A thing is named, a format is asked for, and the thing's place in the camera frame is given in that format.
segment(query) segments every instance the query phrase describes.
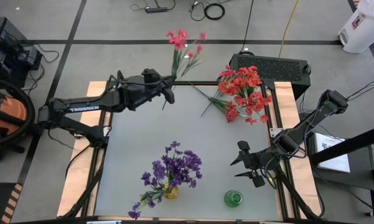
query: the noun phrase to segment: gray floor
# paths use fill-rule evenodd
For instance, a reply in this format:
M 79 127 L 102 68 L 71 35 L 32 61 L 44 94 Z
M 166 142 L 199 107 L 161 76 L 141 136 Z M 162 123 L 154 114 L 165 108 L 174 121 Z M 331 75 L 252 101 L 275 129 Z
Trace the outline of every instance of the gray floor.
M 171 6 L 171 0 L 158 0 L 160 5 Z M 185 29 L 191 38 L 206 32 L 208 39 L 241 40 L 246 29 L 249 1 L 231 0 L 225 3 L 226 14 L 219 21 L 195 22 L 189 17 L 187 1 L 176 0 L 173 11 L 162 14 L 133 12 L 129 6 L 140 0 L 87 0 L 76 40 L 152 40 L 165 39 L 167 30 Z M 67 40 L 81 0 L 23 0 L 1 1 L 0 16 L 6 16 L 28 38 L 40 40 Z M 294 5 L 293 0 L 255 0 L 247 39 L 281 40 Z M 352 14 L 347 0 L 300 1 L 287 40 L 335 40 L 336 33 Z M 194 16 L 201 16 L 200 9 Z M 58 50 L 64 45 L 42 45 L 45 50 Z M 279 45 L 247 45 L 256 55 L 277 57 Z M 184 80 L 214 80 L 241 45 L 204 45 L 205 63 L 192 70 Z M 170 45 L 75 45 L 70 48 L 56 97 L 85 96 L 90 81 L 107 80 L 110 74 L 122 70 L 126 76 L 138 75 L 148 68 L 161 74 L 170 71 L 172 47 Z M 50 60 L 55 55 L 47 53 Z M 286 45 L 282 57 L 307 60 L 312 66 L 312 86 L 306 93 L 304 108 L 314 109 L 319 95 L 326 89 L 349 95 L 374 79 L 374 59 L 369 50 L 362 54 L 348 54 L 336 45 Z M 31 93 L 35 107 L 41 106 L 49 92 L 59 59 L 44 63 L 45 77 Z M 333 116 L 324 126 L 334 135 L 352 137 L 374 128 L 374 90 L 349 102 L 343 115 Z M 61 130 L 53 136 L 67 144 L 72 137 Z M 30 139 L 22 143 L 27 146 Z M 55 218 L 62 194 L 64 173 L 71 151 L 42 136 L 32 161 L 13 221 Z M 9 153 L 0 162 L 0 182 L 16 182 L 24 162 L 24 154 Z M 374 223 L 364 217 L 369 209 L 349 194 L 318 181 L 329 220 Z M 362 199 L 370 201 L 369 191 L 353 189 Z

